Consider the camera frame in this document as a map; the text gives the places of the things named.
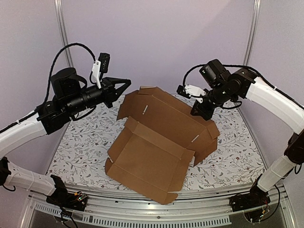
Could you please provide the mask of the brown cardboard box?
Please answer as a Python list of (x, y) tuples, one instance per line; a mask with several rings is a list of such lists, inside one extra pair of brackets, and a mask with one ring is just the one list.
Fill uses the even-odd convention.
[(158, 87), (127, 94), (117, 119), (125, 119), (105, 162), (105, 173), (160, 204), (173, 202), (188, 168), (217, 149), (212, 120), (191, 115), (191, 107)]

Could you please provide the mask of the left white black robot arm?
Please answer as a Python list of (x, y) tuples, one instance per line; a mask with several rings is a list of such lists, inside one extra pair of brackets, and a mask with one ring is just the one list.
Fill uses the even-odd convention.
[(52, 196), (60, 206), (67, 206), (71, 197), (60, 177), (41, 175), (16, 166), (6, 155), (33, 139), (60, 130), (70, 121), (78, 121), (75, 115), (81, 111), (92, 113), (102, 103), (111, 108), (131, 81), (105, 77), (96, 85), (88, 86), (75, 68), (68, 67), (51, 76), (50, 82), (55, 94), (53, 99), (0, 132), (0, 184)]

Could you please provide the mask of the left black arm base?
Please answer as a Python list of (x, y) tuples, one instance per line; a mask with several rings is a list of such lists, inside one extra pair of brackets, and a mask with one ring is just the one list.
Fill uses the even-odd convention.
[(50, 176), (55, 183), (55, 191), (47, 196), (46, 202), (59, 207), (73, 209), (78, 211), (85, 211), (88, 195), (77, 191), (70, 193), (60, 177), (51, 175)]

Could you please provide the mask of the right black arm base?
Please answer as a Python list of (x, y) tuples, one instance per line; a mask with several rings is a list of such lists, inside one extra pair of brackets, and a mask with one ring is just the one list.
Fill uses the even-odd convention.
[(251, 188), (249, 193), (238, 193), (229, 198), (229, 205), (232, 207), (233, 212), (263, 206), (270, 202), (268, 192), (255, 187)]

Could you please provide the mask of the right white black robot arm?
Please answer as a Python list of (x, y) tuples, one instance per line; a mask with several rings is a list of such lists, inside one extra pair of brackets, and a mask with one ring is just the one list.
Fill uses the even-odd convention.
[(247, 205), (256, 207), (274, 185), (304, 162), (304, 107), (250, 66), (236, 65), (238, 71), (230, 73), (230, 65), (214, 59), (196, 67), (211, 89), (183, 83), (186, 96), (196, 99), (191, 110), (192, 115), (210, 120), (217, 107), (223, 108), (227, 101), (241, 106), (239, 98), (242, 98), (274, 114), (293, 131), (284, 154), (257, 178), (245, 196)]

